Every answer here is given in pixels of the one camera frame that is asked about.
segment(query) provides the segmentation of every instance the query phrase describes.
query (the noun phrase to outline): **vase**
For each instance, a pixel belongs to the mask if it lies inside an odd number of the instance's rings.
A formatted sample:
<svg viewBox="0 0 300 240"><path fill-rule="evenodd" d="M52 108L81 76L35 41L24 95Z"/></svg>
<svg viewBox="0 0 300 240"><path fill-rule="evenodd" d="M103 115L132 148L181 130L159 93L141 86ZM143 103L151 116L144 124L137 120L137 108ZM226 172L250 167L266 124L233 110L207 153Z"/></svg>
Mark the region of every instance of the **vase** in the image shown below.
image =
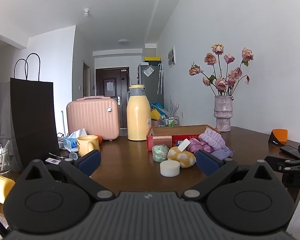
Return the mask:
<svg viewBox="0 0 300 240"><path fill-rule="evenodd" d="M231 96L214 97L214 117L217 118L216 129L218 131L229 132L231 130L230 118L233 117Z"/></svg>

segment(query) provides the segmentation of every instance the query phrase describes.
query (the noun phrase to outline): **green leaf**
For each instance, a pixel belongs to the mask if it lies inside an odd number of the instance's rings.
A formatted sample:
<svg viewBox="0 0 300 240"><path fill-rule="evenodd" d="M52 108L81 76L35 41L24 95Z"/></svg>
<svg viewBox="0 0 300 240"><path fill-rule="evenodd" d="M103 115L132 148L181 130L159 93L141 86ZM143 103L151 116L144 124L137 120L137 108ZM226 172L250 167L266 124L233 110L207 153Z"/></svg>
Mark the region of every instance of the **green leaf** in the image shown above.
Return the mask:
<svg viewBox="0 0 300 240"><path fill-rule="evenodd" d="M211 83L213 83L213 81L216 79L216 77L214 76L214 75L211 75L210 77L209 77L209 80L210 80L210 82Z"/></svg>

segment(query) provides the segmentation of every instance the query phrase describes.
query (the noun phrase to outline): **red cardboard box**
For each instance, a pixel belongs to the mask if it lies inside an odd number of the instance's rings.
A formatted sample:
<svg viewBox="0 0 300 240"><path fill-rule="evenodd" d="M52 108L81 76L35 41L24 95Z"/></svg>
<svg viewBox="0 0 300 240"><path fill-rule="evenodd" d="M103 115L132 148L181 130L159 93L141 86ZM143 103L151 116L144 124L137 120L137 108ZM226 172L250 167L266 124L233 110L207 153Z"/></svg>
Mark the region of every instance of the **red cardboard box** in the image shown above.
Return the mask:
<svg viewBox="0 0 300 240"><path fill-rule="evenodd" d="M206 128L220 133L218 130L213 127L202 124L202 125L188 125L188 126L174 126L174 127L152 127L147 135L147 147L148 151L152 151L153 136L167 136L171 135L172 137L172 147L176 146L178 141L183 141L184 139L198 138L198 136L206 130Z"/></svg>

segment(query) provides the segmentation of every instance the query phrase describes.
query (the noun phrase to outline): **pink suitcase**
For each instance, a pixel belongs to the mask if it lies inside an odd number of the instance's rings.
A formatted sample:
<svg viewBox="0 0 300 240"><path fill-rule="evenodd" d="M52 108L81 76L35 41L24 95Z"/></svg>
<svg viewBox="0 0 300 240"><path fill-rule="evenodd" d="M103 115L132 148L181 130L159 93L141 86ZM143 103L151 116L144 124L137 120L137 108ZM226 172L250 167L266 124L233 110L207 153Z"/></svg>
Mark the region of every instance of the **pink suitcase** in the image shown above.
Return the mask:
<svg viewBox="0 0 300 240"><path fill-rule="evenodd" d="M88 135L100 135L103 140L119 136L119 109L110 97L84 97L67 105L69 134L85 128Z"/></svg>

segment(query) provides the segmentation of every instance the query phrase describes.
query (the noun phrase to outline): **bouquet of dried roses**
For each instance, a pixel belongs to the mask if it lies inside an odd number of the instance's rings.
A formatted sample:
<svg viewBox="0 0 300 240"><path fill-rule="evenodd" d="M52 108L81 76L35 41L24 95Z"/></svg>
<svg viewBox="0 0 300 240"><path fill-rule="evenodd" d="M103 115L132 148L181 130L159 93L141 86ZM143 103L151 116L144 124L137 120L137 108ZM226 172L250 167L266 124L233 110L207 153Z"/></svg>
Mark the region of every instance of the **bouquet of dried roses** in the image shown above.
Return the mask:
<svg viewBox="0 0 300 240"><path fill-rule="evenodd" d="M217 89L219 96L224 96L224 95L232 96L237 85L239 84L240 80L242 80L242 78L245 77L246 78L245 83L249 84L250 78L247 75L242 76L241 65L244 64L246 66L249 66L249 61L253 60L252 51L250 49L243 48L242 61L240 63L240 66L234 70L231 70L229 73L228 73L228 65L230 63L234 62L235 59L231 54L225 55L223 58L227 63L227 70L226 70L226 76L223 77L219 56L223 54L224 46L222 44L215 44L211 48L212 48L212 52L214 52L216 55L218 55L218 63L219 63L219 69L220 69L219 78L217 79L216 70L215 70L215 66L214 66L215 63L217 62L217 59L212 53L207 53L207 56L204 58L205 63L213 66L214 73L210 77L208 77L203 72L203 70L200 69L200 66L198 66L195 63L192 64L192 66L189 70L189 74L190 74L190 76L193 76L193 75L202 73L204 75L204 77L202 79L203 83L206 86L211 87L211 89L215 95L216 95L216 93L213 90L211 84Z"/></svg>

